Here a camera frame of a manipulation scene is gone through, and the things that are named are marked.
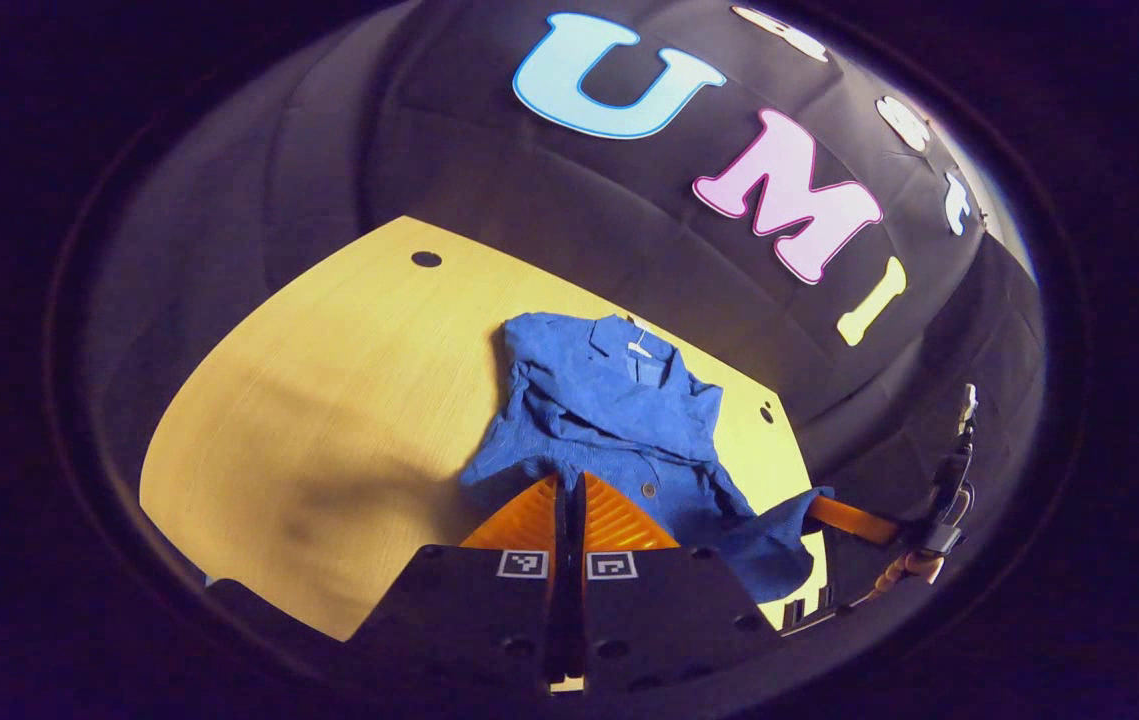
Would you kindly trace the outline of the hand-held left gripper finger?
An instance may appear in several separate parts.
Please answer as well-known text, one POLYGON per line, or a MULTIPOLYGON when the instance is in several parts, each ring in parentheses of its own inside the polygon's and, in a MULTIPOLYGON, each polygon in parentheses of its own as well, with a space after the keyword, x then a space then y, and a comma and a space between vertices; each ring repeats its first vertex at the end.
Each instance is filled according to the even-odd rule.
POLYGON ((546 696, 557 658, 562 478, 536 480, 459 545, 426 545, 350 638, 351 666, 395 696, 546 696))
POLYGON ((579 478, 587 694, 659 692, 782 646, 714 548, 679 545, 604 478, 579 478))

